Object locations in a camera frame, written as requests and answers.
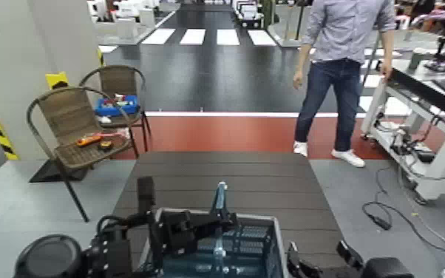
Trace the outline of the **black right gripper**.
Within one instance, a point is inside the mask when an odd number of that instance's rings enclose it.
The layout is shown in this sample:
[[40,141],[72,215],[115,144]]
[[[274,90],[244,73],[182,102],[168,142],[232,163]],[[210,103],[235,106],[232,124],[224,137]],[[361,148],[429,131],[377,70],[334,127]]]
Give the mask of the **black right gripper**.
[[364,260],[344,240],[336,246],[338,255],[349,265],[332,268],[314,268],[299,257],[299,250],[294,241],[289,242],[287,268],[294,278],[360,278]]

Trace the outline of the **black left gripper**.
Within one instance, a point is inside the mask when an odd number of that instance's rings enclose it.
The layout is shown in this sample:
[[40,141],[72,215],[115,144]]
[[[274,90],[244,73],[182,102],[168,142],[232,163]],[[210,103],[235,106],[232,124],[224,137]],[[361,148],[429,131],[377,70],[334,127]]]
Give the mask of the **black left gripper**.
[[[188,210],[160,210],[155,224],[155,251],[161,255],[187,255],[197,251],[198,240],[218,239],[225,232],[239,225],[236,213],[195,214]],[[201,225],[216,228],[202,230],[197,238],[197,229]]]

